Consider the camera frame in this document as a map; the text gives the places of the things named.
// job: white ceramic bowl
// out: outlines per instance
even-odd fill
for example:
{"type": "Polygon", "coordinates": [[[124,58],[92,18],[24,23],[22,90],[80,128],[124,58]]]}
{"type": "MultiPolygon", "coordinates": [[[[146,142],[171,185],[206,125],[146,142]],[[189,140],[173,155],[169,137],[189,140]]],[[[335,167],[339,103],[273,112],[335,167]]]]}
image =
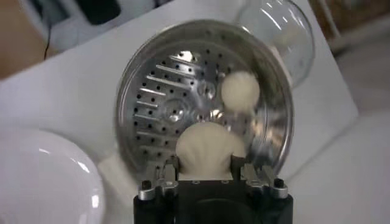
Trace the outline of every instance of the white ceramic bowl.
{"type": "Polygon", "coordinates": [[[101,177],[74,143],[52,133],[0,130],[1,224],[98,224],[101,177]]]}

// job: steamed bun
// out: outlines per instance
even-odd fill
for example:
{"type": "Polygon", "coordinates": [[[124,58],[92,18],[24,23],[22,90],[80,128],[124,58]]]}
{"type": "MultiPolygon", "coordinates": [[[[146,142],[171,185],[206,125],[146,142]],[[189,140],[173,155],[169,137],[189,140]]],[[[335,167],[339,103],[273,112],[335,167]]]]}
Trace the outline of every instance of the steamed bun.
{"type": "Polygon", "coordinates": [[[242,140],[213,122],[196,123],[187,128],[177,141],[180,179],[231,179],[230,157],[245,157],[242,140]]]}
{"type": "Polygon", "coordinates": [[[225,106],[240,113],[250,113],[260,96],[257,79],[248,72],[228,75],[222,83],[221,97],[225,106]]]}

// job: white dough ball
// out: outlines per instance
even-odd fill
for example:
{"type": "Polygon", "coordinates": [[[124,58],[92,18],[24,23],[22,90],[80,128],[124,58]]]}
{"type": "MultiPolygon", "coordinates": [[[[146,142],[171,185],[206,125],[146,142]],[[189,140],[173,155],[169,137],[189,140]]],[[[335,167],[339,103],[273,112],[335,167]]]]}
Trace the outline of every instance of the white dough ball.
{"type": "Polygon", "coordinates": [[[257,79],[248,72],[238,71],[228,75],[222,83],[222,101],[234,111],[250,113],[260,96],[257,79]]]}
{"type": "Polygon", "coordinates": [[[246,152],[243,141],[234,133],[217,123],[201,122],[182,133],[177,140],[176,155],[180,160],[180,176],[225,180],[231,179],[231,156],[245,157],[246,152]]]}

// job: robotic hand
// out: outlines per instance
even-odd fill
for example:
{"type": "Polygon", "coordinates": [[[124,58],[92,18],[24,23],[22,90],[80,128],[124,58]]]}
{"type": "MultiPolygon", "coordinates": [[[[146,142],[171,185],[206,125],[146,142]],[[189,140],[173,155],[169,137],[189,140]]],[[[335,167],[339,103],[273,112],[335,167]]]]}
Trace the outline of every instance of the robotic hand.
{"type": "Polygon", "coordinates": [[[150,164],[133,199],[134,223],[292,224],[293,198],[272,168],[232,157],[233,180],[180,181],[176,157],[150,164]]]}

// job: white table surface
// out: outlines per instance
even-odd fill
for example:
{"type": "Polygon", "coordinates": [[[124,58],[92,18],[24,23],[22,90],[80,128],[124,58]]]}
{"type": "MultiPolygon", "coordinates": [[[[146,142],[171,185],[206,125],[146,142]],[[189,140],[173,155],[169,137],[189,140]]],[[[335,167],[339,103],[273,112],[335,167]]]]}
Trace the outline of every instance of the white table surface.
{"type": "MultiPolygon", "coordinates": [[[[292,92],[295,133],[283,178],[291,177],[358,115],[309,3],[296,3],[313,26],[316,58],[309,77],[292,92]]],[[[135,51],[166,26],[197,18],[231,22],[240,5],[236,0],[175,0],[14,75],[0,83],[0,124],[53,131],[99,162],[115,150],[116,87],[135,51]]],[[[112,194],[109,187],[107,194],[112,194]]],[[[108,217],[116,217],[116,223],[128,222],[127,213],[108,205],[108,217]]]]}

